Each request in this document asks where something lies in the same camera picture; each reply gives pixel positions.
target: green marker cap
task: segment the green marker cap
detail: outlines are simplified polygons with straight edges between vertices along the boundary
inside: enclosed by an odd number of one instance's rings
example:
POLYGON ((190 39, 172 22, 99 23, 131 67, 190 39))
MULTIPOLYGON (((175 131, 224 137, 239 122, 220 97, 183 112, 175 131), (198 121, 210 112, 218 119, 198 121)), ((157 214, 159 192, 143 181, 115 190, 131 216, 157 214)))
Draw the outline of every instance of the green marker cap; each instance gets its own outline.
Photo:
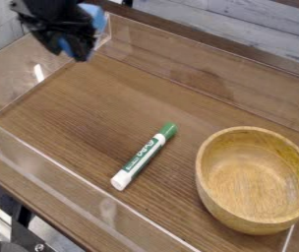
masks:
POLYGON ((160 134, 165 136, 165 140, 168 141, 178 133, 178 126, 174 123, 167 123, 165 126, 160 130, 160 134))

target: green marker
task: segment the green marker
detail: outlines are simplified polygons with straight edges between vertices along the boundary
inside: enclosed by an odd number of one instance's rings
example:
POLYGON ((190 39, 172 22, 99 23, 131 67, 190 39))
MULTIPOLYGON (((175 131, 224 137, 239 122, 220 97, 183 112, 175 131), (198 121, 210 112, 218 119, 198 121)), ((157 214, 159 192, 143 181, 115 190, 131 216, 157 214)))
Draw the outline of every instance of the green marker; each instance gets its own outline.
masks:
POLYGON ((176 132, 178 126, 174 123, 167 123, 160 132, 145 144, 141 151, 135 155, 135 157, 112 178, 112 186, 116 190, 121 191, 127 187, 151 158, 164 147, 167 141, 176 135, 176 132))

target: wooden table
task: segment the wooden table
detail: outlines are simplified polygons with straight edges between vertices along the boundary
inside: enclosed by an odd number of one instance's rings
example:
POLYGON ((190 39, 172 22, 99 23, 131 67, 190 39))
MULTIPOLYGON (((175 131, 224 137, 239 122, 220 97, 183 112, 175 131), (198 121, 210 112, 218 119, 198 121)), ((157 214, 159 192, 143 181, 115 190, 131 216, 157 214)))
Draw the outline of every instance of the wooden table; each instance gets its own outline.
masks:
POLYGON ((198 148, 218 130, 259 126, 299 146, 299 65, 258 63, 171 33, 171 23, 159 30, 127 18, 112 15, 112 40, 91 63, 61 67, 65 58, 38 54, 18 64, 40 51, 30 36, 0 53, 18 79, 37 64, 50 75, 0 112, 0 185, 88 251, 299 251, 299 223, 272 236, 228 229, 194 183, 198 148), (167 121, 176 138, 117 192, 112 176, 167 121))

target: robotic arm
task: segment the robotic arm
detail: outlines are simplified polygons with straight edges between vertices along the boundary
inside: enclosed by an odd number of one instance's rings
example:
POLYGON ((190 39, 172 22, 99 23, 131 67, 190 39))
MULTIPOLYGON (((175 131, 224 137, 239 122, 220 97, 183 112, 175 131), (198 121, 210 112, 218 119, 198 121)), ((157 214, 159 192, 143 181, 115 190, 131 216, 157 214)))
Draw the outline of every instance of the robotic arm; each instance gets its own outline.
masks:
POLYGON ((65 51, 87 61, 104 31, 107 19, 99 6, 80 0, 14 0, 10 9, 44 47, 56 55, 65 51))

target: wooden bowl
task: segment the wooden bowl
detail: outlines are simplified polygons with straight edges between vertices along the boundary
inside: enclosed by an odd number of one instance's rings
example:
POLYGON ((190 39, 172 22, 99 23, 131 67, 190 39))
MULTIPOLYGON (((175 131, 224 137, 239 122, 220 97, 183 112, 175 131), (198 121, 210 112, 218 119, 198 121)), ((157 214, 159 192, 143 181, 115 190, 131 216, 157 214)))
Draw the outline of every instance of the wooden bowl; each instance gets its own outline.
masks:
POLYGON ((196 156, 196 188, 210 213, 247 234, 271 234, 299 220, 299 148, 255 127, 214 134, 196 156))

